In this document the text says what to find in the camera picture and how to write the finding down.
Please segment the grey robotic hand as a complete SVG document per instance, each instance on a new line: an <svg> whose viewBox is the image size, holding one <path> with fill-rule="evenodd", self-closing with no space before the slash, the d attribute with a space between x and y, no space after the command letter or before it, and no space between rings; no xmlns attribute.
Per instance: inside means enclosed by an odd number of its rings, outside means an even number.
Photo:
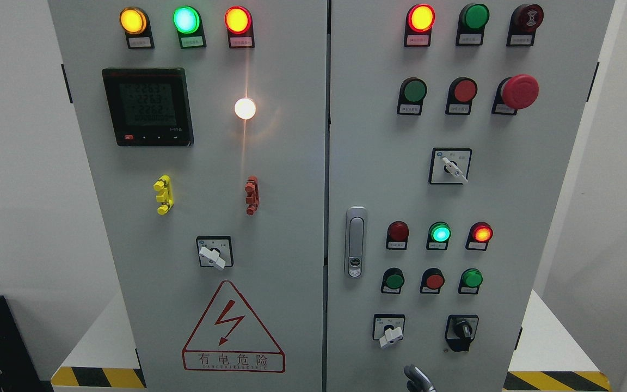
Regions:
<svg viewBox="0 0 627 392"><path fill-rule="evenodd" d="M406 388L410 392L435 392L436 388L425 373L414 364L406 365L403 369L404 375L408 378Z"/></svg>

